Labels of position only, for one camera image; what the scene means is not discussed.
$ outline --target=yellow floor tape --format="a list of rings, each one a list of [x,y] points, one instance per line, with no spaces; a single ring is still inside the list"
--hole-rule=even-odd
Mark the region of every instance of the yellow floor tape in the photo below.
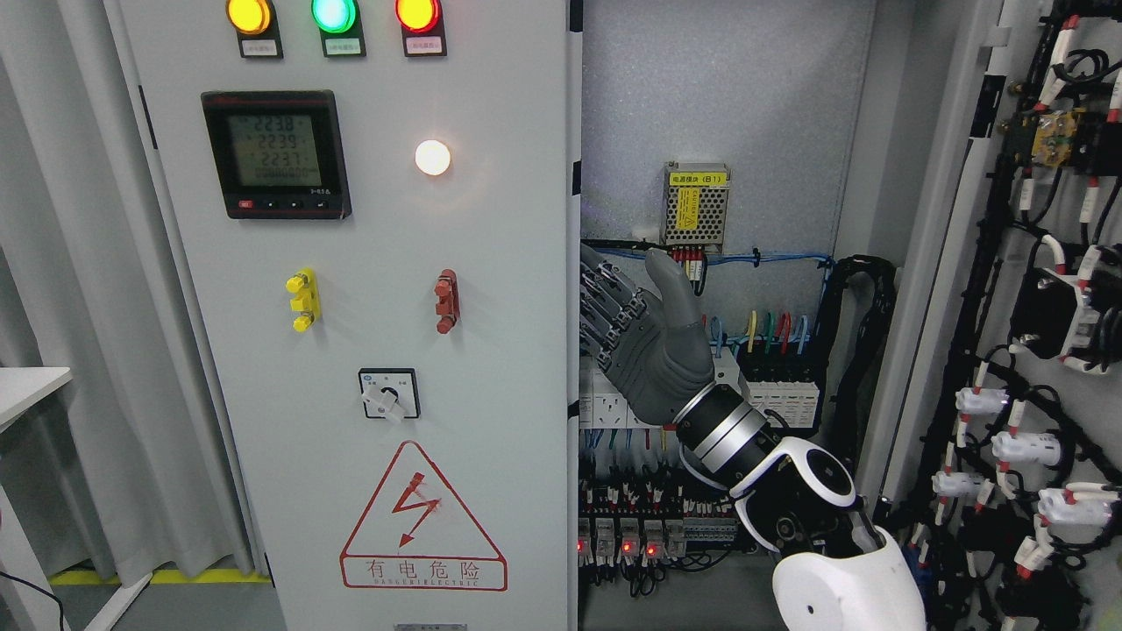
[[[59,585],[120,585],[116,576],[104,579],[92,569],[72,569],[50,577],[49,583]],[[157,569],[151,575],[151,585],[204,585],[214,583],[269,583],[268,576],[241,574],[238,569],[208,569],[194,578],[187,578],[177,569]]]

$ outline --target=yellow terminal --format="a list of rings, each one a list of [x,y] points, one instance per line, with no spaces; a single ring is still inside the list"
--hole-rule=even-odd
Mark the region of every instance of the yellow terminal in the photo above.
[[[315,317],[312,316],[311,312],[309,312],[293,320],[292,328],[295,329],[297,333],[302,333],[307,329],[312,328],[312,323],[314,322],[315,322]]]
[[[300,290],[307,286],[307,276],[305,274],[293,274],[291,278],[284,284],[284,289],[288,290],[288,293],[296,293]]]
[[[288,300],[288,308],[297,313],[292,328],[302,333],[323,317],[320,312],[320,290],[315,284],[315,272],[304,267],[285,281],[284,289],[293,294]]]
[[[311,311],[312,292],[310,290],[296,292],[296,296],[288,301],[288,308],[293,311]]]

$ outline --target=robotic arm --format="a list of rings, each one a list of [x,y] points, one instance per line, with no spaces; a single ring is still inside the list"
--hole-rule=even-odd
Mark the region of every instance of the robotic arm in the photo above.
[[[662,300],[581,246],[581,347],[652,426],[673,424],[696,475],[728,490],[744,527],[783,558],[772,589],[792,631],[926,629],[903,555],[864,514],[845,467],[714,382],[681,267],[650,250]]]

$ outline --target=lcd display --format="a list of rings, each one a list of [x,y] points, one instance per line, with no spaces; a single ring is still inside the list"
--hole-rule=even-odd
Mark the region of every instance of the lcd display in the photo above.
[[[242,186],[320,186],[312,117],[231,115],[230,143]]]

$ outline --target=gray robotic hand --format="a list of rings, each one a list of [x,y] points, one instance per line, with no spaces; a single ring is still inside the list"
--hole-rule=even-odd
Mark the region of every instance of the gray robotic hand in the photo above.
[[[664,426],[712,383],[712,357],[681,266],[652,249],[646,273],[662,300],[581,246],[580,341],[635,415]]]

